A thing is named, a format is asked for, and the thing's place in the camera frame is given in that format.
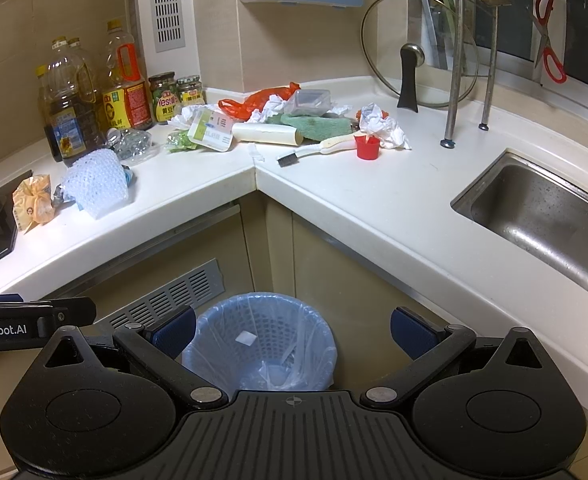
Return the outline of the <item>orange snack wrapper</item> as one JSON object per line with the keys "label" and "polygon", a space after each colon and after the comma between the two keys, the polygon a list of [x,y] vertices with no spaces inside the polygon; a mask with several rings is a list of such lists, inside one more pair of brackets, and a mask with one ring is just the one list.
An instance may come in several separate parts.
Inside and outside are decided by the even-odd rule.
{"label": "orange snack wrapper", "polygon": [[20,232],[49,223],[55,216],[48,174],[24,179],[12,193],[13,217]]}

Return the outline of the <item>silver foil wrapper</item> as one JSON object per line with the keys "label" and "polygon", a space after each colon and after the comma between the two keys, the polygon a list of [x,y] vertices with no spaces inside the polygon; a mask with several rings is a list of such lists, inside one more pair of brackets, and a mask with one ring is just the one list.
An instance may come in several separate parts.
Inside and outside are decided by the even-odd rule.
{"label": "silver foil wrapper", "polygon": [[59,184],[52,195],[52,206],[55,209],[67,207],[76,203],[76,200],[66,192],[64,185]]}

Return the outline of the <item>white foam fruit net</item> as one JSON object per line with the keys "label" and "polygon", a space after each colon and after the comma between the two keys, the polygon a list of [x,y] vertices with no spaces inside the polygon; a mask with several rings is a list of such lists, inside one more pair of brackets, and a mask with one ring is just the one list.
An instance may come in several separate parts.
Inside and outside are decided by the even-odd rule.
{"label": "white foam fruit net", "polygon": [[125,169],[108,148],[77,159],[61,186],[63,197],[75,202],[92,218],[125,203],[129,195]]}

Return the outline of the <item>blue wrapper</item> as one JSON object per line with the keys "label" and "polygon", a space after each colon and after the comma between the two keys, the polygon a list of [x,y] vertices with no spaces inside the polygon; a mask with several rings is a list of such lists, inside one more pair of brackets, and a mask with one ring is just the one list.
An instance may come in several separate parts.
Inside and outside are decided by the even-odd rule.
{"label": "blue wrapper", "polygon": [[128,166],[125,165],[122,166],[122,169],[124,172],[126,185],[129,186],[132,182],[134,182],[134,172]]}

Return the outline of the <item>red plastic cup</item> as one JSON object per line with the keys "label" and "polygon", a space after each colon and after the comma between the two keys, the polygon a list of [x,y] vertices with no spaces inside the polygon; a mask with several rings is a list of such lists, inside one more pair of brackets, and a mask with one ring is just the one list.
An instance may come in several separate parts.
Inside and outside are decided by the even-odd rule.
{"label": "red plastic cup", "polygon": [[376,136],[355,136],[357,157],[375,160],[379,157],[380,140]]}

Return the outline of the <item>white green medicine box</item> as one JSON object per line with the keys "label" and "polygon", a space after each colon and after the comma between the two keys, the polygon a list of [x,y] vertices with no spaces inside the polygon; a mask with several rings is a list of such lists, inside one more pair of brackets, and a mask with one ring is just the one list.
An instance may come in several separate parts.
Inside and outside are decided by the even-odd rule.
{"label": "white green medicine box", "polygon": [[188,138],[203,148],[224,153],[231,148],[235,124],[236,121],[226,114],[201,106],[193,113]]}

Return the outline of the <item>white paper roll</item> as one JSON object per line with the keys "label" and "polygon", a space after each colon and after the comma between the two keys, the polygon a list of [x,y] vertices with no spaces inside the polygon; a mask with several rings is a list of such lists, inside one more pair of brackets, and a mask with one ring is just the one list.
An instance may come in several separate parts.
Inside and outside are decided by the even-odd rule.
{"label": "white paper roll", "polygon": [[292,126],[268,122],[237,122],[232,134],[239,142],[300,146],[303,135]]}

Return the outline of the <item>green cloth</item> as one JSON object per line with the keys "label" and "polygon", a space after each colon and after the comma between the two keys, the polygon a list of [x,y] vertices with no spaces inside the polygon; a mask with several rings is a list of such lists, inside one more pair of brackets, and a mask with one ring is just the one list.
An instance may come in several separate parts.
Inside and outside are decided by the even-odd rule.
{"label": "green cloth", "polygon": [[334,136],[344,136],[355,131],[347,117],[293,116],[279,114],[267,119],[268,124],[294,127],[304,139],[321,142]]}

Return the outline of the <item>clear plastic container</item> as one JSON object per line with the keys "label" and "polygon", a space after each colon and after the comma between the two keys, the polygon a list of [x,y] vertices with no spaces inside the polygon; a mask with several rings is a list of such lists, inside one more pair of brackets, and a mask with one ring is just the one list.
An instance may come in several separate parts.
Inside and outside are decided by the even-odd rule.
{"label": "clear plastic container", "polygon": [[332,98],[329,90],[300,89],[285,102],[283,113],[292,116],[319,117],[331,108]]}

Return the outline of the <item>stainless steel sink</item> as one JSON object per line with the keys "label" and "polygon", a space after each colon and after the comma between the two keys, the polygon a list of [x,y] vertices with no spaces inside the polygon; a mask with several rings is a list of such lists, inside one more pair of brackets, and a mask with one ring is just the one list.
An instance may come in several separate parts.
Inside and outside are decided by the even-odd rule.
{"label": "stainless steel sink", "polygon": [[451,204],[588,292],[588,193],[506,151]]}

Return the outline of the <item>small dark sauce bottle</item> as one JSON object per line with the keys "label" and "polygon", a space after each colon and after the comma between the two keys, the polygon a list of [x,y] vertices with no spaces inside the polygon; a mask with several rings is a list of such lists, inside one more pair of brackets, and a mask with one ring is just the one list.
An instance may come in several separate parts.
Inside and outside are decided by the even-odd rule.
{"label": "small dark sauce bottle", "polygon": [[36,68],[36,77],[38,80],[37,104],[39,113],[44,123],[44,134],[49,144],[50,152],[56,162],[62,162],[62,155],[59,149],[58,141],[53,132],[52,120],[50,114],[50,91],[47,81],[47,66],[44,64]]}

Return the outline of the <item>large dark oil bottle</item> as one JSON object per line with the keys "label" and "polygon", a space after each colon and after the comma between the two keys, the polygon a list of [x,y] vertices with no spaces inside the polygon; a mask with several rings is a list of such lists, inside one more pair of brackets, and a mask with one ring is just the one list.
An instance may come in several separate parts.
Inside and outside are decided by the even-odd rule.
{"label": "large dark oil bottle", "polygon": [[52,127],[62,162],[70,167],[104,145],[98,115],[100,94],[89,65],[64,36],[53,39],[51,47],[47,81]]}

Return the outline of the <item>glass pot lid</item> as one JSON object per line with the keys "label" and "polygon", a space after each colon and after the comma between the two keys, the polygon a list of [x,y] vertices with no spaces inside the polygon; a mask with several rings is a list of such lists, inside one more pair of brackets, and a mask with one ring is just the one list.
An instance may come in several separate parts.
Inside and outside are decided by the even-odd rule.
{"label": "glass pot lid", "polygon": [[456,18],[454,6],[442,0],[375,0],[364,12],[362,53],[399,108],[449,105]]}

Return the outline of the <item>white wall vent panel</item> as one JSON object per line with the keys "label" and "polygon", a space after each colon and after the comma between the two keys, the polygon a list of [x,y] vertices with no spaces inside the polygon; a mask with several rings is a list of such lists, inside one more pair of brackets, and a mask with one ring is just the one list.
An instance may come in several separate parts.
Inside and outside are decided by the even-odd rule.
{"label": "white wall vent panel", "polygon": [[126,0],[126,6],[127,28],[147,75],[201,73],[193,0]]}

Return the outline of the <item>red handled scissors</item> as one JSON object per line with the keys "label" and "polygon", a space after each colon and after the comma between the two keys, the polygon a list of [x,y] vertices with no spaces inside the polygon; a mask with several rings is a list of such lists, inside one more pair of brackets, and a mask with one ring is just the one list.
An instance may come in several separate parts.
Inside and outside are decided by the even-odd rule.
{"label": "red handled scissors", "polygon": [[567,81],[564,65],[556,55],[549,36],[549,22],[553,7],[554,0],[535,0],[534,2],[532,20],[540,35],[535,65],[541,65],[555,84],[564,84]]}

